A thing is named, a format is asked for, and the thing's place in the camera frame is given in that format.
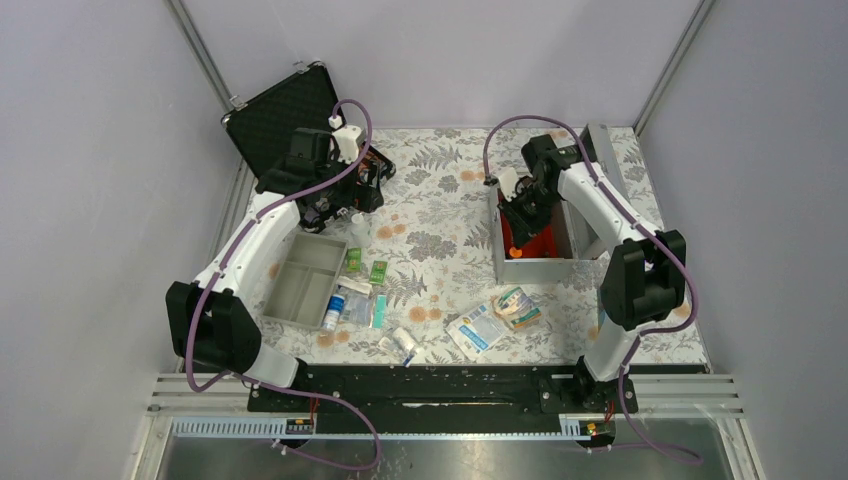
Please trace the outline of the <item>grey metal box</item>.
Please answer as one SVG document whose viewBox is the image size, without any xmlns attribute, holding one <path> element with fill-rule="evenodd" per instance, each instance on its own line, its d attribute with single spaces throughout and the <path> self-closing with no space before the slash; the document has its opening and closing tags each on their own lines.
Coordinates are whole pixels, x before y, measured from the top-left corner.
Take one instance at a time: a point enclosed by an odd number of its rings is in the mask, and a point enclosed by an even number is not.
<svg viewBox="0 0 848 480">
<path fill-rule="evenodd" d="M 614 162 L 609 136 L 598 124 L 588 125 L 573 144 L 583 155 L 560 174 L 558 190 L 564 198 L 554 206 L 547 228 L 523 248 L 520 259 L 507 260 L 497 204 L 501 193 L 496 175 L 486 179 L 492 226 L 493 263 L 496 281 L 508 284 L 548 284 L 564 280 L 580 263 L 592 261 L 614 250 L 626 239 L 638 238 L 632 225 L 638 214 L 618 186 L 620 177 L 608 177 L 606 167 Z M 519 177 L 529 175 L 523 166 Z"/>
</svg>

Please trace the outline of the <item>white pill bottle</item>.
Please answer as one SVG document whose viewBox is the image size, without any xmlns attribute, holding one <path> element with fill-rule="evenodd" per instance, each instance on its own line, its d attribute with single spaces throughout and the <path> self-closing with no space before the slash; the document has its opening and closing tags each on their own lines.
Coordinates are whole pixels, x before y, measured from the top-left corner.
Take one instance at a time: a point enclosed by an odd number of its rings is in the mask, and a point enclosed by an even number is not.
<svg viewBox="0 0 848 480">
<path fill-rule="evenodd" d="M 363 213 L 351 216 L 351 234 L 357 247 L 367 248 L 372 242 L 371 227 L 368 218 Z"/>
</svg>

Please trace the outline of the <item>bandage roll packet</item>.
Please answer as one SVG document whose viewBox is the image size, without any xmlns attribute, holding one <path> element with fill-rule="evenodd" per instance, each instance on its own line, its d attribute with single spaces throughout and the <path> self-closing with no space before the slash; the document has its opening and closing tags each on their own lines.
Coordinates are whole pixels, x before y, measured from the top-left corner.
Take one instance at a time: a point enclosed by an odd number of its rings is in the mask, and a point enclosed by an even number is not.
<svg viewBox="0 0 848 480">
<path fill-rule="evenodd" d="M 495 316 L 510 329 L 518 330 L 537 322 L 542 312 L 522 287 L 514 287 L 492 300 Z"/>
</svg>

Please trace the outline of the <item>blue white gauze packet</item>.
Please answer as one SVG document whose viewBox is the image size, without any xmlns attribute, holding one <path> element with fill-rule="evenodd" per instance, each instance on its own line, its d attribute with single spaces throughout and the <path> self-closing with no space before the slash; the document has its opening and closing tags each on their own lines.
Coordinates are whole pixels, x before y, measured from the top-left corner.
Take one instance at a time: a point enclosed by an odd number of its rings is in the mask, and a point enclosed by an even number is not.
<svg viewBox="0 0 848 480">
<path fill-rule="evenodd" d="M 468 360 L 477 362 L 506 336 L 508 330 L 490 306 L 480 304 L 451 321 L 446 332 Z"/>
</svg>

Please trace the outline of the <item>red first aid pouch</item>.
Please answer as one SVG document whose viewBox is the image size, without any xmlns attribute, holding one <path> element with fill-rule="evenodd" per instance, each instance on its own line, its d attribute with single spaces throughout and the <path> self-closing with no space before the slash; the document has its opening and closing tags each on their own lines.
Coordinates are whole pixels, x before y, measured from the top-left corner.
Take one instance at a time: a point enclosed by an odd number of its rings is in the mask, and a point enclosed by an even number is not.
<svg viewBox="0 0 848 480">
<path fill-rule="evenodd" d="M 501 233 L 502 233 L 502 237 L 503 237 L 502 243 L 503 243 L 505 258 L 507 260 L 514 260 L 513 258 L 511 258 L 509 256 L 510 248 L 515 247 L 515 245 L 513 243 L 512 229 L 510 227 L 508 220 L 504 216 L 500 217 L 500 229 L 501 229 Z"/>
</svg>

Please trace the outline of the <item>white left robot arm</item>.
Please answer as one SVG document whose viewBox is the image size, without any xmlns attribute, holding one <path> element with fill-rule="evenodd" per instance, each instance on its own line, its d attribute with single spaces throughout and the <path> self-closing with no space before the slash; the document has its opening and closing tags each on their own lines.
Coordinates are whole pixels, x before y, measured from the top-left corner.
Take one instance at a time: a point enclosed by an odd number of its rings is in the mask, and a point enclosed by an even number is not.
<svg viewBox="0 0 848 480">
<path fill-rule="evenodd" d="M 248 306 L 264 286 L 281 288 L 275 319 L 320 326 L 348 250 L 344 240 L 299 229 L 298 201 L 356 176 L 370 148 L 371 130 L 345 125 L 318 131 L 327 154 L 342 171 L 291 194 L 259 188 L 233 235 L 209 265 L 189 283 L 174 282 L 166 309 L 175 353 L 185 361 L 186 379 L 204 392 L 226 376 L 272 386 L 272 398 L 288 411 L 309 401 L 310 385 L 296 375 L 297 358 L 267 345 L 264 312 Z"/>
</svg>

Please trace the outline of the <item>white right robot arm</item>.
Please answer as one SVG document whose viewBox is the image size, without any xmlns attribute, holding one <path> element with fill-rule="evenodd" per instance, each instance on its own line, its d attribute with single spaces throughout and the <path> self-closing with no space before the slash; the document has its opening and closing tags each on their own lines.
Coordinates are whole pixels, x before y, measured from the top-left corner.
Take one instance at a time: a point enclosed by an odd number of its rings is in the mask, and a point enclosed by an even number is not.
<svg viewBox="0 0 848 480">
<path fill-rule="evenodd" d="M 567 154 L 551 136 L 531 138 L 521 155 L 528 175 L 507 169 L 497 181 L 497 208 L 511 230 L 513 249 L 525 249 L 549 227 L 555 207 L 568 203 L 610 255 L 599 288 L 604 321 L 580 360 L 586 377 L 573 386 L 577 405 L 597 412 L 612 400 L 610 381 L 626 370 L 639 334 L 683 303 L 685 277 L 679 268 L 686 242 L 679 232 L 662 232 L 644 221 L 598 163 L 585 154 Z"/>
</svg>

